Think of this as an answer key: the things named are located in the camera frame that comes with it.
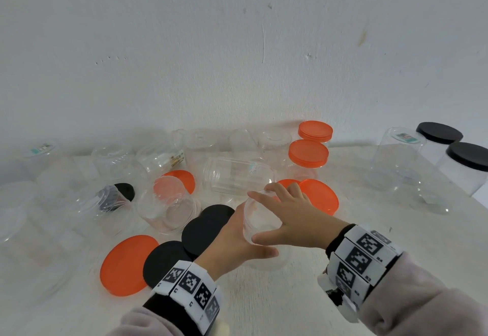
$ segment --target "white table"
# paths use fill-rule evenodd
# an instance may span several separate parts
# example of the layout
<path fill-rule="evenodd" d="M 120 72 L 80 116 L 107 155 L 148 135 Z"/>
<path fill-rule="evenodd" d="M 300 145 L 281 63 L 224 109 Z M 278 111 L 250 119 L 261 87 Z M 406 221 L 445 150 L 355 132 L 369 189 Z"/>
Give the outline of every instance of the white table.
<path fill-rule="evenodd" d="M 431 213 L 405 191 L 385 194 L 369 188 L 363 175 L 374 150 L 370 146 L 330 149 L 319 177 L 339 198 L 336 216 L 374 227 L 448 286 L 488 304 L 488 211 L 443 175 L 437 175 L 436 187 L 457 201 L 454 211 L 445 216 Z M 160 242 L 167 239 L 150 229 L 145 233 Z M 120 298 L 109 295 L 100 284 L 103 259 L 124 238 L 116 236 L 92 248 L 71 280 L 41 305 L 19 312 L 0 301 L 1 334 L 103 335 L 115 327 L 122 314 L 142 305 L 150 292 L 147 288 Z M 230 325 L 231 335 L 238 336 L 371 334 L 361 324 L 347 323 L 318 287 L 316 276 L 326 264 L 321 250 L 293 248 L 282 271 L 241 267 L 219 280 L 225 296 L 219 317 Z"/>

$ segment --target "black lid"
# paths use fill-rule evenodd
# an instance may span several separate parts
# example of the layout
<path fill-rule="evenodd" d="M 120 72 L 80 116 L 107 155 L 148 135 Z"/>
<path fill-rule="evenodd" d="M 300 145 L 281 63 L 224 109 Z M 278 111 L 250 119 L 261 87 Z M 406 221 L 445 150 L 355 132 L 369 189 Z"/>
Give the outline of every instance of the black lid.
<path fill-rule="evenodd" d="M 488 149 L 467 142 L 454 142 L 446 154 L 454 161 L 482 172 L 488 172 Z"/>
<path fill-rule="evenodd" d="M 129 201 L 134 200 L 136 192 L 134 191 L 134 187 L 132 187 L 129 183 L 116 183 L 114 184 L 117 187 L 117 190 Z"/>
<path fill-rule="evenodd" d="M 232 209 L 230 206 L 227 205 L 222 205 L 222 204 L 216 204 L 216 205 L 210 205 L 207 206 L 202 212 L 200 213 L 200 216 L 206 216 L 206 215 L 223 215 L 226 216 L 228 219 L 234 214 L 235 210 Z"/>
<path fill-rule="evenodd" d="M 227 216 L 204 215 L 190 221 L 181 233 L 181 242 L 191 258 L 198 258 L 215 240 Z"/>
<path fill-rule="evenodd" d="M 441 123 L 425 121 L 417 127 L 417 132 L 432 142 L 450 145 L 453 142 L 461 141 L 463 134 L 455 128 Z"/>
<path fill-rule="evenodd" d="M 144 262 L 144 282 L 150 288 L 155 288 L 178 260 L 192 261 L 183 249 L 182 243 L 180 241 L 162 243 L 149 254 Z"/>

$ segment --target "black wristband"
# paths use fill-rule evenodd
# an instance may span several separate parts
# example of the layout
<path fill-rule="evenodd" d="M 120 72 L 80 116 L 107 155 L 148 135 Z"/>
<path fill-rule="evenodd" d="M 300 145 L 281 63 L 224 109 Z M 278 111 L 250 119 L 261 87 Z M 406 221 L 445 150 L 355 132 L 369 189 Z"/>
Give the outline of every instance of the black wristband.
<path fill-rule="evenodd" d="M 185 308 L 169 296 L 154 294 L 143 307 L 173 323 L 185 336 L 202 336 Z"/>
<path fill-rule="evenodd" d="M 339 235 L 332 240 L 332 242 L 326 248 L 327 258 L 330 259 L 330 254 L 337 250 L 342 240 L 344 240 L 345 234 L 348 233 L 354 226 L 356 226 L 356 224 L 349 224 L 348 226 L 344 227 Z"/>

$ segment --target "tabletop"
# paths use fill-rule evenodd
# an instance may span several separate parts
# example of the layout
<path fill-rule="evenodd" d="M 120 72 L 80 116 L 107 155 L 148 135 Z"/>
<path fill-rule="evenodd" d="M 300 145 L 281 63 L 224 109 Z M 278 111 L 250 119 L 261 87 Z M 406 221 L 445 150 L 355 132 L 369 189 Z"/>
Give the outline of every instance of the tabletop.
<path fill-rule="evenodd" d="M 383 193 L 370 188 L 363 176 L 374 151 L 374 146 L 330 149 L 318 175 L 339 198 L 336 216 L 378 230 L 447 286 L 488 304 L 488 211 L 424 159 L 416 168 L 433 175 L 436 190 L 455 202 L 449 214 L 432 213 L 407 190 Z M 19 309 L 0 294 L 2 334 L 86 336 L 110 331 L 125 312 L 147 300 L 150 289 L 128 297 L 108 294 L 99 281 L 107 253 L 133 234 L 149 234 L 159 242 L 175 239 L 150 227 L 141 232 L 143 228 L 138 224 L 90 247 L 69 282 L 41 304 Z M 326 265 L 323 250 L 292 248 L 289 264 L 280 271 L 242 266 L 218 280 L 225 299 L 219 318 L 233 336 L 371 335 L 362 324 L 345 321 L 317 285 Z"/>

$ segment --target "wall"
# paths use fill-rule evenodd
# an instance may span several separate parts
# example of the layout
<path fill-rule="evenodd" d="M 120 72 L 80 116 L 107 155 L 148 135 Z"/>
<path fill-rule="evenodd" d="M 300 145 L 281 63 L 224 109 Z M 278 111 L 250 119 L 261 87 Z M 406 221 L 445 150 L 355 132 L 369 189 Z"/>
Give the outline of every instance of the wall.
<path fill-rule="evenodd" d="M 0 0 L 3 145 L 302 118 L 488 146 L 488 0 Z"/>

